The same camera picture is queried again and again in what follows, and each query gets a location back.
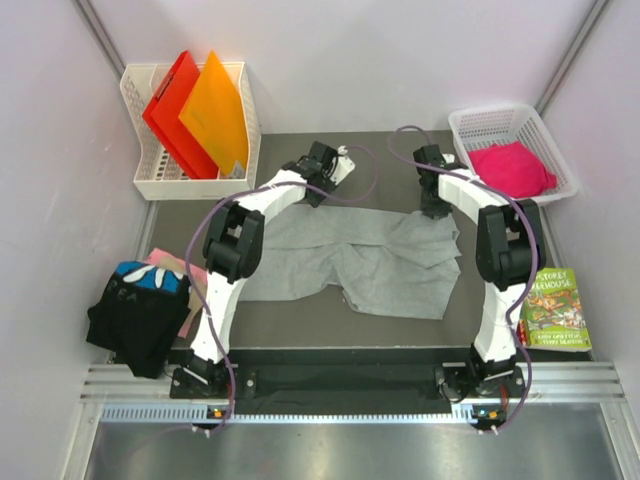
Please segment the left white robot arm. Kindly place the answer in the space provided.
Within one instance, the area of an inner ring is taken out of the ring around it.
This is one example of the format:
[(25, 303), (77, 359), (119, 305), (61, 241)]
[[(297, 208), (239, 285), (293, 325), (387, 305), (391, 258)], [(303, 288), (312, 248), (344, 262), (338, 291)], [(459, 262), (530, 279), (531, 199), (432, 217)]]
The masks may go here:
[(262, 186), (219, 201), (210, 216), (203, 257), (206, 294), (199, 326), (183, 366), (205, 396), (226, 387), (230, 326), (240, 293), (261, 261), (267, 224), (302, 200), (316, 207), (354, 170), (346, 147), (314, 142)]

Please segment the white mesh basket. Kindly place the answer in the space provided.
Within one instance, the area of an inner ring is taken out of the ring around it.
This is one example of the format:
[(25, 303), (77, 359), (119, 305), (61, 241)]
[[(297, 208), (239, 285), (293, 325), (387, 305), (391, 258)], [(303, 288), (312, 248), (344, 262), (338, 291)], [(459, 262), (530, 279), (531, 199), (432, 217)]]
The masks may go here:
[(448, 117), (460, 161), (489, 186), (540, 205), (569, 198), (578, 183), (535, 109), (509, 103)]

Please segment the magenta t shirt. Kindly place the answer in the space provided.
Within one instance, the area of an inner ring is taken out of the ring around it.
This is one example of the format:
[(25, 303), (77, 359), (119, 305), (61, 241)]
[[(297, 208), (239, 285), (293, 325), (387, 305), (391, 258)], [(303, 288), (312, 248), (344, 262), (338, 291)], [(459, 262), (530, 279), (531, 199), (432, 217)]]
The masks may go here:
[(513, 198), (538, 196), (558, 186), (557, 177), (519, 141), (473, 150), (469, 159), (487, 185)]

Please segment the green children's book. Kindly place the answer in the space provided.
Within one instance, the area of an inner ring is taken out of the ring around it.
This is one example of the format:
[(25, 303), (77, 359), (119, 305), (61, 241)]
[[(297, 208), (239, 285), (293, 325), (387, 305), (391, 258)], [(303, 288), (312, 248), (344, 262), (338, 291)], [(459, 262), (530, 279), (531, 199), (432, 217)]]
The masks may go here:
[(592, 350), (572, 269), (546, 267), (537, 273), (522, 304), (517, 332), (521, 343), (530, 349)]

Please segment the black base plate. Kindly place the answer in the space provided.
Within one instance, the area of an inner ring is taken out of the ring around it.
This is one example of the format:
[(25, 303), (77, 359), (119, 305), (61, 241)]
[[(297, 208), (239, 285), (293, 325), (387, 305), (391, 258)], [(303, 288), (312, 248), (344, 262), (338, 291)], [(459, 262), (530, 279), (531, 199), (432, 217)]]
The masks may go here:
[(174, 371), (170, 397), (235, 400), (237, 414), (357, 415), (447, 413), (456, 402), (504, 404), (524, 392), (520, 367), (481, 383), (468, 347), (236, 349), (227, 380), (206, 385)]

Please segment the white file organizer basket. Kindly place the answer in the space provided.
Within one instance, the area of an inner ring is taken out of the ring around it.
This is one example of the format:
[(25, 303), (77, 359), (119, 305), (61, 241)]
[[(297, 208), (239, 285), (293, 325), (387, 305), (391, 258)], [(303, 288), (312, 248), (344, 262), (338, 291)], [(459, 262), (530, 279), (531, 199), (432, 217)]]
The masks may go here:
[(120, 91), (140, 144), (147, 201), (218, 200), (255, 188), (261, 130), (248, 68), (211, 55), (190, 70), (130, 64)]

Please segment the tan t shirt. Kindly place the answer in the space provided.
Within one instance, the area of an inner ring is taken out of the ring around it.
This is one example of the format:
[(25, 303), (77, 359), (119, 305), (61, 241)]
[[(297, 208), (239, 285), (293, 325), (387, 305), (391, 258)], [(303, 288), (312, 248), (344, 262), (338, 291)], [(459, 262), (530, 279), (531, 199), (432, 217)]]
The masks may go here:
[[(183, 274), (184, 276), (187, 276), (185, 262), (183, 260), (169, 255), (168, 257), (165, 258), (165, 263), (166, 263), (166, 266), (172, 271)], [(203, 294), (206, 293), (206, 281), (207, 281), (206, 272), (202, 268), (192, 265), (191, 275), (193, 277), (193, 282), (191, 283), (191, 286), (190, 286), (189, 302), (188, 302), (189, 314), (187, 316), (187, 319), (185, 320), (185, 325), (190, 325), (193, 319), (202, 309), (202, 301), (200, 297), (196, 294), (193, 285), (196, 285), (201, 293)]]

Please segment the grey t shirt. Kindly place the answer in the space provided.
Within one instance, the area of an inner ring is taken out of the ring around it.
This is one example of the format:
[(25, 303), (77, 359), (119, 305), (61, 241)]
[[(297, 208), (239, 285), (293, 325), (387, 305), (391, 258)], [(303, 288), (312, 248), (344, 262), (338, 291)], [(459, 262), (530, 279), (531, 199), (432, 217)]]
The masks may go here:
[(358, 313), (440, 320), (460, 275), (452, 217), (292, 205), (265, 230), (243, 301), (293, 301), (333, 285)]

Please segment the orange plastic folder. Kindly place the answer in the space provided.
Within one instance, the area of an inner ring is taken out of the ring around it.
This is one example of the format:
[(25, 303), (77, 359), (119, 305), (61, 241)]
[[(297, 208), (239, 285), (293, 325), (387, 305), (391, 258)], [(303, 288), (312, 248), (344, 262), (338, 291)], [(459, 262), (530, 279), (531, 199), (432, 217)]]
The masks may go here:
[(249, 142), (241, 95), (214, 51), (209, 52), (179, 119), (223, 178), (246, 175)]

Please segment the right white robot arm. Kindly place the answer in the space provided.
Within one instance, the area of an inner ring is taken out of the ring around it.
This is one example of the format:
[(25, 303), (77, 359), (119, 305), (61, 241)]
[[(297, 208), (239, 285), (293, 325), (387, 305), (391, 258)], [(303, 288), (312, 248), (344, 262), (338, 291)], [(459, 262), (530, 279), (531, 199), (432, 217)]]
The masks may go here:
[(546, 262), (539, 206), (495, 191), (461, 163), (447, 161), (437, 145), (420, 147), (413, 159), (423, 213), (440, 219), (457, 209), (476, 225), (475, 262), (485, 297), (466, 380), (474, 393), (487, 396), (515, 369), (522, 304)]

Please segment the black printed t shirt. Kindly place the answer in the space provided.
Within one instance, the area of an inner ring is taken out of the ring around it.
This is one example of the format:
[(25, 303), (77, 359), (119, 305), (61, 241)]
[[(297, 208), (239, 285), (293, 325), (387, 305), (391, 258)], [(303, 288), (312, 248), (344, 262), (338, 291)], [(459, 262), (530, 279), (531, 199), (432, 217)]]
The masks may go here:
[(156, 379), (190, 309), (187, 276), (139, 261), (117, 265), (87, 311), (86, 341), (114, 352), (136, 377)]

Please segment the pink t shirt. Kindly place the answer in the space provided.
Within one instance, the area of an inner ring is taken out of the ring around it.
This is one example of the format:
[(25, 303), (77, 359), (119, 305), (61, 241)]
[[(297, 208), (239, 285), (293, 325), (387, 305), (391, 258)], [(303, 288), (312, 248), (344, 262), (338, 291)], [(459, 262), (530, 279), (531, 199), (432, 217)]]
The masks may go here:
[[(151, 253), (146, 258), (146, 262), (161, 268), (172, 270), (177, 273), (186, 274), (185, 262), (182, 259), (179, 259), (173, 256), (171, 253), (158, 248), (154, 248), (151, 251)], [(207, 291), (206, 272), (203, 269), (192, 265), (191, 274), (199, 291), (202, 294), (205, 294)], [(188, 308), (189, 313), (178, 333), (178, 336), (180, 338), (186, 338), (188, 336), (193, 321), (198, 317), (202, 310), (202, 301), (195, 292), (190, 293)]]

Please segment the aluminium frame rail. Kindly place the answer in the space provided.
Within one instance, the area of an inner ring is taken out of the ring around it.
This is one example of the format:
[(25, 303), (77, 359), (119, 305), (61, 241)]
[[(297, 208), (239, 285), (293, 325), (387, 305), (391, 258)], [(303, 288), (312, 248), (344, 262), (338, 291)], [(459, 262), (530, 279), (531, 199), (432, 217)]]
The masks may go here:
[(543, 362), (507, 387), (465, 398), (441, 394), (443, 376), (419, 373), (414, 385), (376, 386), (351, 381), (342, 390), (318, 382), (298, 388), (266, 389), (266, 371), (256, 368), (241, 380), (237, 398), (181, 398), (180, 382), (137, 380), (123, 365), (90, 367), (80, 401), (105, 422), (196, 424), (475, 424), (496, 420), (519, 401), (529, 404), (608, 404), (625, 400), (610, 363)]

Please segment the red plastic folder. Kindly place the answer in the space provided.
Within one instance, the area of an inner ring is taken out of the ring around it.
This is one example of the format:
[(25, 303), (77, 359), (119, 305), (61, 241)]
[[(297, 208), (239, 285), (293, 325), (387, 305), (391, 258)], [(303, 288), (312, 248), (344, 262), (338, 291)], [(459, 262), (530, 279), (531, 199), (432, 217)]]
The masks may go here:
[(191, 53), (183, 51), (155, 90), (142, 118), (190, 179), (212, 180), (218, 166), (179, 119), (200, 71)]

